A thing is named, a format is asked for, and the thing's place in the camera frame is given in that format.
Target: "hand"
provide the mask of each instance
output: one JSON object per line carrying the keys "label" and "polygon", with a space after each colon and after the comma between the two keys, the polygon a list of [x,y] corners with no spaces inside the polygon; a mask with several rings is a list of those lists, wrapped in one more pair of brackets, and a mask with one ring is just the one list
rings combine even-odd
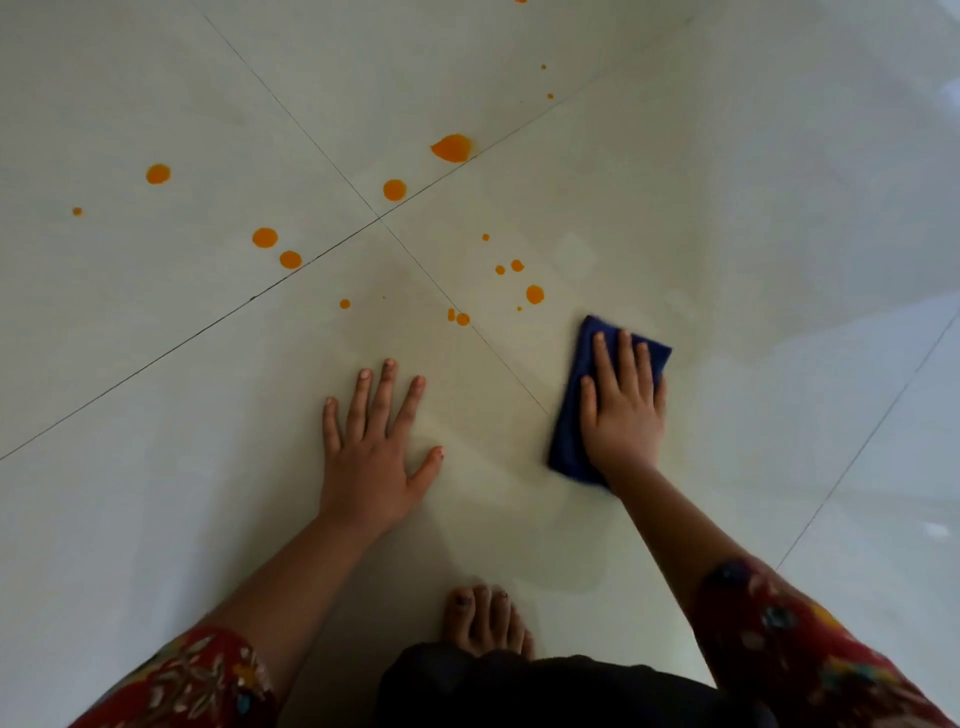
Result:
{"label": "hand", "polygon": [[647,345],[636,346],[635,358],[630,333],[621,330],[619,336],[619,383],[602,333],[593,339],[598,383],[594,384],[589,376],[580,381],[580,429],[587,455],[612,487],[614,476],[623,474],[624,469],[657,467],[666,414],[666,377],[660,378],[654,394]]}
{"label": "hand", "polygon": [[324,406],[324,489],[319,518],[345,529],[364,545],[406,518],[444,460],[444,449],[433,448],[420,469],[407,477],[403,458],[426,380],[414,377],[393,427],[388,427],[396,370],[393,359],[384,362],[369,416],[373,372],[360,372],[347,414],[346,437],[340,436],[337,426],[337,401],[331,397]]}

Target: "foot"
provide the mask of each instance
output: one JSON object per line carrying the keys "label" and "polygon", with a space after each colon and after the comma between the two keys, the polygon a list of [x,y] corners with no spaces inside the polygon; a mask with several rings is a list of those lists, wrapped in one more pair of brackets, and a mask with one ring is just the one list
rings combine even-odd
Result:
{"label": "foot", "polygon": [[441,639],[474,657],[506,649],[533,660],[534,636],[502,589],[480,584],[454,589],[446,600]]}

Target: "black fabric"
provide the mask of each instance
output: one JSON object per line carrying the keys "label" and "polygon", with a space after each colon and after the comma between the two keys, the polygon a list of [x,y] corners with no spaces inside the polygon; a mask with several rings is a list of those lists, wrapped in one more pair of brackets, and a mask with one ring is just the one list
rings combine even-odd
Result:
{"label": "black fabric", "polygon": [[475,658],[446,643],[403,651],[380,681],[377,725],[757,726],[723,693],[646,666],[588,657],[527,662],[513,652]]}

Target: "red sleeve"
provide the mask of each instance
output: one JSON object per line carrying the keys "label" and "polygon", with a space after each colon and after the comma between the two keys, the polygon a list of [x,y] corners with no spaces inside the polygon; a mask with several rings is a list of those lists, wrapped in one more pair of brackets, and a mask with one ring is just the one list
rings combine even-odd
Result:
{"label": "red sleeve", "polygon": [[760,562],[730,561],[708,576],[691,622],[717,687],[765,706],[780,726],[954,725],[893,663]]}
{"label": "red sleeve", "polygon": [[207,626],[167,644],[71,728],[261,728],[275,723],[276,701],[256,653],[232,632]]}

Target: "microfiber cloth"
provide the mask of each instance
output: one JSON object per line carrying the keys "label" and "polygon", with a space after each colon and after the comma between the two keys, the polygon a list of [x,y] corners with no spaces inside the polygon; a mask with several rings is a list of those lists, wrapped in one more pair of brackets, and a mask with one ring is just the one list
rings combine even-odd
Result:
{"label": "microfiber cloth", "polygon": [[[560,407],[560,415],[553,430],[547,466],[581,483],[609,488],[604,476],[590,465],[584,448],[584,438],[580,434],[580,379],[584,375],[590,375],[596,381],[593,336],[597,331],[603,331],[604,338],[607,340],[607,351],[610,352],[610,359],[616,370],[619,329],[595,316],[587,316],[580,324],[580,332],[577,334],[577,349],[573,354],[573,366],[570,367],[570,377],[566,383],[564,403]],[[660,375],[663,373],[663,367],[666,366],[666,360],[670,358],[673,350],[660,342],[636,335],[633,337],[633,346],[636,347],[641,341],[647,342],[650,350],[650,368],[654,373],[654,386],[657,387],[660,385]]]}

